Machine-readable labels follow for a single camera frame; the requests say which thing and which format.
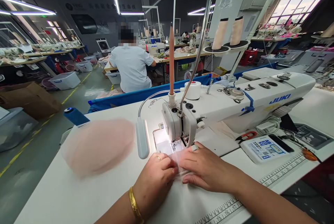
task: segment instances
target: factory floor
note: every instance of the factory floor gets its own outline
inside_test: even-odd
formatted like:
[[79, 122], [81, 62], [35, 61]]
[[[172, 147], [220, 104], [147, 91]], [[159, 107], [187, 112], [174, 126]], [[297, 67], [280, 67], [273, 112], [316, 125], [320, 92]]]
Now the factory floor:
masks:
[[[237, 72], [240, 72], [245, 67], [238, 68]], [[82, 83], [76, 89], [56, 91], [52, 94], [58, 101], [64, 102], [62, 110], [76, 107], [86, 113], [89, 109], [87, 101], [95, 99], [103, 91], [109, 91], [111, 83], [109, 79], [104, 78], [99, 67], [95, 67], [91, 73], [78, 76]], [[49, 120], [40, 121], [20, 145], [0, 153], [0, 223], [14, 223], [58, 152], [62, 134], [72, 126], [73, 124], [63, 117], [62, 112], [59, 112]], [[316, 194], [302, 181], [295, 183], [286, 194], [296, 192], [303, 195]], [[333, 224], [333, 206], [321, 196], [302, 199], [290, 197], [289, 200], [319, 223]], [[258, 223], [255, 218], [247, 221], [247, 224], [254, 223]]]

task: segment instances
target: woman's hand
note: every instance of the woman's hand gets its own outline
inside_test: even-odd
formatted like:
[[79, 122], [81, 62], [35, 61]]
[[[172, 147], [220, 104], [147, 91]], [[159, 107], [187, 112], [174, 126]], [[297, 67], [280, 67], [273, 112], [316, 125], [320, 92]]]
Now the woman's hand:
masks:
[[193, 184], [207, 191], [236, 194], [251, 178], [239, 168], [223, 161], [201, 143], [198, 149], [184, 150], [179, 165], [194, 174], [186, 175], [182, 183]]
[[149, 158], [133, 186], [133, 195], [144, 220], [163, 203], [176, 174], [175, 162], [168, 155], [154, 153]]

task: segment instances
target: gray wall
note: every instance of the gray wall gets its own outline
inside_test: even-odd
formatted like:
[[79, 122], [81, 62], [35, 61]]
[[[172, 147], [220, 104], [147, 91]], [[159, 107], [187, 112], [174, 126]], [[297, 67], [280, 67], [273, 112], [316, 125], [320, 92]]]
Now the gray wall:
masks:
[[[31, 16], [36, 27], [41, 31], [41, 27], [45, 29], [47, 20], [49, 21], [65, 21], [70, 28], [75, 29], [82, 42], [88, 46], [90, 52], [99, 50], [95, 41], [96, 38], [106, 38], [110, 47], [118, 44], [118, 25], [121, 22], [138, 23], [137, 16], [119, 16], [116, 8], [112, 8], [113, 0], [24, 0], [40, 7], [55, 10], [56, 16], [48, 16], [41, 18], [39, 16]], [[118, 0], [121, 11], [141, 11], [141, 0]], [[96, 34], [81, 34], [78, 30], [72, 14], [88, 14], [91, 16], [99, 27]]]
[[[193, 24], [202, 25], [203, 16], [188, 16], [188, 12], [205, 7], [206, 0], [176, 0], [175, 17], [181, 18], [180, 33], [191, 32]], [[169, 36], [170, 23], [173, 21], [174, 0], [162, 0], [158, 3], [160, 23], [163, 26], [165, 36]], [[153, 10], [153, 22], [157, 23], [157, 13]]]

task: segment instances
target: ruler markings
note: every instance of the ruler markings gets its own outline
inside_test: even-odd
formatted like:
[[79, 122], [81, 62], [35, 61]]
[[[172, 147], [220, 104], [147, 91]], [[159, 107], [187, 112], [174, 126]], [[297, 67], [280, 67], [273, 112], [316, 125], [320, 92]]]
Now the ruler markings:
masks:
[[[305, 161], [307, 160], [302, 153], [296, 154], [285, 163], [263, 176], [258, 182], [272, 189]], [[237, 198], [233, 197], [194, 224], [225, 224], [245, 209], [246, 207]]]

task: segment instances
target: yellow floor line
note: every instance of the yellow floor line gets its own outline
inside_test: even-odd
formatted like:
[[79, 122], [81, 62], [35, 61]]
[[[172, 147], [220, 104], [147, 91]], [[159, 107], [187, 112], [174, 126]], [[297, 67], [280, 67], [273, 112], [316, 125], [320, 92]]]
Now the yellow floor line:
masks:
[[[82, 82], [79, 83], [78, 86], [80, 86], [87, 78], [88, 76], [90, 76], [91, 72], [82, 80]], [[78, 86], [70, 93], [70, 95], [62, 102], [62, 105], [73, 95], [73, 93], [77, 90]], [[24, 144], [24, 146], [20, 149], [20, 151], [10, 160], [10, 162], [8, 163], [8, 165], [0, 172], [0, 177], [8, 170], [8, 168], [14, 163], [14, 161], [16, 161], [16, 159], [20, 156], [20, 154], [23, 152], [23, 150], [31, 143], [31, 141], [34, 139], [33, 137], [35, 135], [37, 135], [43, 128], [43, 126], [45, 126], [50, 119], [54, 116], [55, 114], [52, 114], [49, 116], [48, 120], [46, 122], [44, 122], [41, 126], [40, 129], [38, 129], [37, 131], [35, 131], [32, 134], [32, 139], [30, 139], [26, 144]]]

